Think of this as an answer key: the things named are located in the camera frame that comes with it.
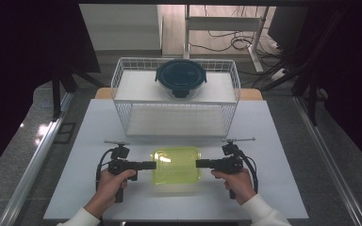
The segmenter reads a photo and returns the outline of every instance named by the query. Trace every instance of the dark blue lid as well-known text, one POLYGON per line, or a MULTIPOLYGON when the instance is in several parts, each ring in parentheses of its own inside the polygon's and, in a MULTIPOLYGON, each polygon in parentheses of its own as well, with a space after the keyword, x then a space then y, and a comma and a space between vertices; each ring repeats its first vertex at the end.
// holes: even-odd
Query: dark blue lid
POLYGON ((156 79, 178 98, 188 96, 189 91, 206 82, 206 71, 201 65, 188 59, 174 59, 156 70, 156 79))

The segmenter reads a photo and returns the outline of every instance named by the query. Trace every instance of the white sleeve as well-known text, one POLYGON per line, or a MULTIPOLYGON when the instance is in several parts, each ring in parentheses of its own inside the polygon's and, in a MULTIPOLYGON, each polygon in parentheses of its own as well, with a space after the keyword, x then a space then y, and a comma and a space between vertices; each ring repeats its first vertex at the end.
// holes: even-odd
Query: white sleeve
POLYGON ((244 203, 242 208, 251 217, 252 226, 290 225, 288 220, 279 211, 272 209, 259 194, 244 203))
POLYGON ((81 208, 71 219, 65 223, 59 223, 58 226, 96 226, 99 222, 98 218, 81 208))

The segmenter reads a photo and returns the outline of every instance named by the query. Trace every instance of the transparent yellow container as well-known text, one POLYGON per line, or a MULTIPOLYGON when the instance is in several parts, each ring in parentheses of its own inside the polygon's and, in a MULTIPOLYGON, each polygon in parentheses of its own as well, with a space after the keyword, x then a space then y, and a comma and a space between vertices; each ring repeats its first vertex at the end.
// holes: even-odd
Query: transparent yellow container
POLYGON ((200 152, 194 147, 160 148, 152 152, 152 161, 156 161, 152 182, 156 185, 195 183, 201 177, 196 168, 200 152))

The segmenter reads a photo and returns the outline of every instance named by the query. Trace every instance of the white desk leg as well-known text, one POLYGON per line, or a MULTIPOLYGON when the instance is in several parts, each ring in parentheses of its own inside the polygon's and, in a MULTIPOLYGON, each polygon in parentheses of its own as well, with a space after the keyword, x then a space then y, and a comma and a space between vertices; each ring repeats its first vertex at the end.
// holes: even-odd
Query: white desk leg
POLYGON ((266 7, 264 10, 263 16, 260 17, 260 23, 255 32, 254 40, 252 45, 248 48, 251 59, 254 62, 255 70, 257 73, 263 73, 263 67, 261 66, 260 59, 257 57, 257 44, 260 40, 261 32, 263 31, 264 23, 266 23, 267 13, 269 12, 269 7, 266 7))
POLYGON ((185 5, 184 59, 189 59, 189 5, 185 5))

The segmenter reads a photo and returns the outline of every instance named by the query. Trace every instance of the metal basket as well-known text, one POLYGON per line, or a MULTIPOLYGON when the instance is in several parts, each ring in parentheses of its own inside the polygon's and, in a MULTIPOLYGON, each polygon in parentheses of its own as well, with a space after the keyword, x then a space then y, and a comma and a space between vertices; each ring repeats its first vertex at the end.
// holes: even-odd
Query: metal basket
POLYGON ((156 69, 172 58, 121 58, 111 94, 128 136, 226 137, 239 101, 233 60, 192 59, 206 70, 207 83, 186 101, 166 95, 156 69))

